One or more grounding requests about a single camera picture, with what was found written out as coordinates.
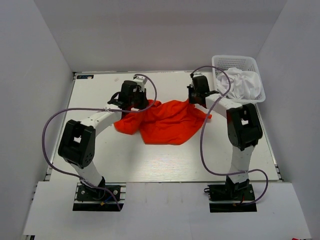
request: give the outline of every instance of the white laundry basket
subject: white laundry basket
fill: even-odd
[[[216,55],[212,57],[212,66],[221,68],[222,70],[228,70],[229,68],[237,68],[242,71],[253,71],[259,75],[259,79],[261,82],[261,76],[259,73],[259,69],[257,66],[257,62],[254,58],[249,56],[232,56],[232,55]],[[212,69],[213,73],[213,83],[214,88],[217,90],[217,76],[221,73],[219,70]],[[266,100],[266,94],[264,90],[264,86],[261,82],[261,93],[256,97],[255,100],[251,99],[232,99],[234,102],[245,104],[245,103],[261,103]]]

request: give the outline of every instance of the white tabletop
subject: white tabletop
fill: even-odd
[[[77,179],[39,182],[25,225],[36,240],[289,240],[310,233],[291,183],[270,183],[257,212],[210,213],[206,183],[127,183],[121,212],[72,211]],[[264,182],[252,184],[256,195]]]
[[[188,72],[145,72],[155,83],[158,99],[162,103],[170,100],[185,101],[187,85],[191,83]],[[213,86],[212,73],[203,73]],[[95,74],[93,79],[75,80],[69,108],[103,108],[110,97],[121,89],[124,80],[132,80],[134,73]],[[150,83],[146,84],[147,98],[154,98]],[[65,121],[82,120],[93,112],[70,111]],[[225,177],[206,172],[200,160],[200,130],[182,145],[146,145],[140,133],[127,135],[108,127],[96,138],[94,163],[106,182],[211,182],[224,181]],[[232,156],[232,145],[227,135],[227,121],[217,113],[206,125],[203,139],[207,166],[215,172],[227,173]],[[53,158],[56,167],[76,173],[57,153]],[[264,170],[270,180],[278,180],[274,160],[266,136],[256,146],[250,169]],[[71,178],[53,171],[50,181]],[[262,180],[261,173],[251,173],[250,180]]]

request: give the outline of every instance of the purple cable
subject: purple cable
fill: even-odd
[[[205,158],[204,158],[204,150],[203,150],[203,142],[204,142],[204,132],[205,132],[205,127],[206,127],[206,124],[207,124],[207,121],[208,121],[208,118],[210,116],[210,113],[211,111],[214,109],[214,107],[217,105],[217,103],[223,98],[225,97],[228,92],[230,91],[231,89],[231,82],[230,82],[230,78],[229,76],[225,73],[225,71],[223,71],[221,68],[219,67],[216,67],[216,66],[201,66],[201,67],[198,67],[196,70],[194,70],[190,76],[192,77],[194,75],[194,73],[196,71],[198,71],[199,69],[202,69],[202,68],[213,68],[213,69],[217,69],[219,71],[221,71],[225,76],[226,76],[226,79],[229,83],[229,87],[227,89],[227,91],[225,91],[225,93],[222,93],[220,97],[218,97],[218,99],[213,103],[213,105],[209,108],[208,110],[208,113],[206,114],[205,116],[205,119],[204,119],[204,122],[203,122],[203,126],[201,128],[201,134],[200,134],[200,157],[201,157],[201,162],[202,162],[202,165],[203,167],[205,168],[205,170],[207,170],[209,173],[213,174],[213,175],[216,175],[216,176],[232,176],[232,175],[238,175],[238,174],[244,174],[246,173],[245,171],[238,171],[238,172],[232,172],[232,173],[217,173],[217,172],[214,172],[214,171],[211,171],[206,163],[205,163]],[[262,194],[257,198],[255,199],[254,201],[251,201],[251,202],[248,202],[248,203],[242,203],[241,205],[250,205],[250,204],[254,204],[256,203],[257,201],[259,201],[264,195],[265,193],[267,192],[267,189],[268,189],[268,185],[269,185],[269,178],[268,178],[268,175],[266,174],[266,172],[264,172],[263,170],[261,169],[252,169],[252,170],[249,170],[248,173],[252,173],[252,172],[261,172],[263,173],[263,175],[265,176],[265,188],[262,192]]]
[[[157,88],[156,88],[156,85],[154,84],[154,82],[146,75],[144,74],[135,74],[136,76],[142,76],[142,77],[145,77],[146,79],[149,80],[149,82],[152,84],[153,88],[154,88],[154,100],[153,102],[147,106],[146,108],[144,109],[141,109],[141,110],[138,110],[138,111],[129,111],[129,110],[121,110],[121,109],[108,109],[109,112],[123,112],[123,113],[140,113],[140,112],[143,112],[143,111],[146,111],[148,110],[149,108],[151,108],[156,100],[157,100],[157,96],[158,96],[158,93],[157,93]],[[57,167],[55,167],[49,160],[48,158],[48,155],[47,155],[47,152],[46,152],[46,143],[45,143],[45,140],[46,140],[46,131],[47,131],[47,128],[48,128],[48,125],[49,123],[52,121],[52,119],[54,119],[56,116],[58,116],[59,114],[62,114],[62,113],[65,113],[65,112],[68,112],[68,111],[74,111],[74,110],[85,110],[85,111],[97,111],[97,112],[106,112],[107,110],[105,108],[87,108],[87,107],[73,107],[73,108],[67,108],[67,109],[63,109],[63,110],[60,110],[58,112],[56,112],[55,114],[53,114],[49,119],[48,121],[45,123],[44,127],[43,127],[43,131],[42,131],[42,138],[41,138],[41,143],[42,143],[42,152],[43,152],[43,156],[44,156],[44,159],[46,161],[46,163],[54,170],[58,171],[59,173],[62,173],[62,174],[65,174],[65,175],[69,175],[69,176],[73,176],[73,177],[77,177],[79,178],[81,181],[84,181],[89,187],[91,188],[94,188],[94,189],[99,189],[99,190],[104,190],[104,191],[107,191],[111,196],[112,198],[114,199],[119,211],[121,211],[121,207],[115,197],[115,195],[107,188],[105,187],[99,187],[99,186],[95,186],[93,184],[91,184],[90,182],[87,182],[82,176],[80,175],[77,175],[77,174],[74,174],[74,173],[71,173],[71,172],[67,172],[67,171],[63,171]]]

